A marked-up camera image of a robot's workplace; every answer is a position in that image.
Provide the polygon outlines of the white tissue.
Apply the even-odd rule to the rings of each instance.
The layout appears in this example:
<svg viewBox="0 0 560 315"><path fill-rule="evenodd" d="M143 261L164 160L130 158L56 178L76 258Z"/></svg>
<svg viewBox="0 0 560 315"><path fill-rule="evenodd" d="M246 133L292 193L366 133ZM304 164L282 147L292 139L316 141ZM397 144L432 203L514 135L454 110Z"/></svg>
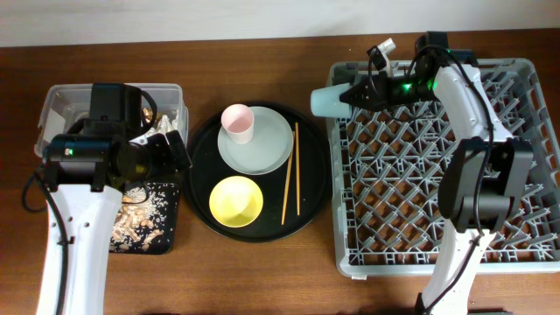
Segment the white tissue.
<svg viewBox="0 0 560 315"><path fill-rule="evenodd" d="M155 127L150 128L145 134L131 140L132 143L145 144L148 137L156 134L165 135L168 132L179 129L179 119L171 120L168 115L162 115Z"/></svg>

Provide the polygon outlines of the light blue cup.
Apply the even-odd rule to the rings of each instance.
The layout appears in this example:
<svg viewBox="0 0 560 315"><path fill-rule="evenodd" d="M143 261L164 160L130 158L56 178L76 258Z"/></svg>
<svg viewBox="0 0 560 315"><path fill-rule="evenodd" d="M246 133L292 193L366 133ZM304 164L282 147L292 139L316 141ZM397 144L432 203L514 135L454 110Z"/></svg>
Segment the light blue cup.
<svg viewBox="0 0 560 315"><path fill-rule="evenodd" d="M351 106L340 100L340 95L349 88L349 83L343 83L313 90L311 92L311 112L316 117L350 118Z"/></svg>

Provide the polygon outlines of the wooden chopstick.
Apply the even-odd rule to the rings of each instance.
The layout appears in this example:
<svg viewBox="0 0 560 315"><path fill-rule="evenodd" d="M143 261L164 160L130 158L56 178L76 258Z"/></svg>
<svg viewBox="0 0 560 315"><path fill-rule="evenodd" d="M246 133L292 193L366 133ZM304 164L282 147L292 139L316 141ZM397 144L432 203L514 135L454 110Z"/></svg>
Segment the wooden chopstick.
<svg viewBox="0 0 560 315"><path fill-rule="evenodd" d="M284 190L283 190L283 206L282 206L282 216L281 216L281 225L282 226L285 223L287 203L288 203L288 198L289 198L294 143L295 143L295 131L292 131L292 146L291 146L291 149L290 149L290 155L288 157L287 170L286 170L285 183L284 183Z"/></svg>
<svg viewBox="0 0 560 315"><path fill-rule="evenodd" d="M296 159L296 189L297 189L297 216L301 214L301 191L300 191L300 150L299 150L299 124L295 123L295 159Z"/></svg>

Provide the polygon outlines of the pink cup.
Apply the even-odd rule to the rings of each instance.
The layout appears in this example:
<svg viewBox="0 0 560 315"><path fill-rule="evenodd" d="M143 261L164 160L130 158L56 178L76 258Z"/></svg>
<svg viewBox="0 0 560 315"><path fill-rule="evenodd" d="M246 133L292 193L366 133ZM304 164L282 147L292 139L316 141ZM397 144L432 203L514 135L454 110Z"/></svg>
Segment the pink cup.
<svg viewBox="0 0 560 315"><path fill-rule="evenodd" d="M237 144L246 144L253 137L255 116L250 107L244 104L232 104L225 108L220 122L227 135Z"/></svg>

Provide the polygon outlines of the grey round plate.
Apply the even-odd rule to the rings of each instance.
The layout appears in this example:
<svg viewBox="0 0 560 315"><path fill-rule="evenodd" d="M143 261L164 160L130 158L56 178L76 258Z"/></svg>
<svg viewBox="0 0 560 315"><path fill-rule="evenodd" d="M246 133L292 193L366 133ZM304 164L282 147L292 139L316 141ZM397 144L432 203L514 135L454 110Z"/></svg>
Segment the grey round plate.
<svg viewBox="0 0 560 315"><path fill-rule="evenodd" d="M220 123L218 151L224 162L246 175L273 172L288 159L292 146L292 129L286 118L271 108L252 106L254 134L245 144L231 140Z"/></svg>

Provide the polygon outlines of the yellow bowl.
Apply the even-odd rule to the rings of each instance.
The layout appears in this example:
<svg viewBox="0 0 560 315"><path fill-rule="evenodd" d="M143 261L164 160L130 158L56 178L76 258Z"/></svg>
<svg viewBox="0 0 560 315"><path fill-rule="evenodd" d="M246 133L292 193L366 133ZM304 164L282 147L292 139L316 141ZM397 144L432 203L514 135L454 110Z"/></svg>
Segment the yellow bowl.
<svg viewBox="0 0 560 315"><path fill-rule="evenodd" d="M227 228L243 228L253 223L263 210L263 193L250 178L224 178L211 191L211 215Z"/></svg>

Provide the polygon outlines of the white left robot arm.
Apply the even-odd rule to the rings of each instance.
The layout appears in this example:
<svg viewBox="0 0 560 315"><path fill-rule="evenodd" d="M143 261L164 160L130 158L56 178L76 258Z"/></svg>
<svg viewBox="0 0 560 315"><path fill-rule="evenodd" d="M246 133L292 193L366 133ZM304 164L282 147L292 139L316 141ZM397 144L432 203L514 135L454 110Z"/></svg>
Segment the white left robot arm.
<svg viewBox="0 0 560 315"><path fill-rule="evenodd" d="M32 175L49 223L38 314L101 314L123 195L154 184L176 186L191 166L181 131L149 132L159 111L151 88L91 84L86 115L44 147Z"/></svg>

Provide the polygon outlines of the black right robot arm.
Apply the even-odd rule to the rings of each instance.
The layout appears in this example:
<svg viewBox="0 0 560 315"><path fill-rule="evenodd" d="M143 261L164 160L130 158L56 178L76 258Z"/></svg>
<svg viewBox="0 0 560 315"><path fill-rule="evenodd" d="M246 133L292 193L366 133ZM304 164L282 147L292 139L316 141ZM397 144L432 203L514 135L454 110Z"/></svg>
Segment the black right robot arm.
<svg viewBox="0 0 560 315"><path fill-rule="evenodd" d="M530 144L514 138L495 114L469 50L452 50L443 32L415 43L407 73L396 76L388 39L368 52L367 76L345 85L338 103L374 113L415 102L440 102L458 147L437 188L443 240L417 314L465 314L482 256L518 208L533 158Z"/></svg>

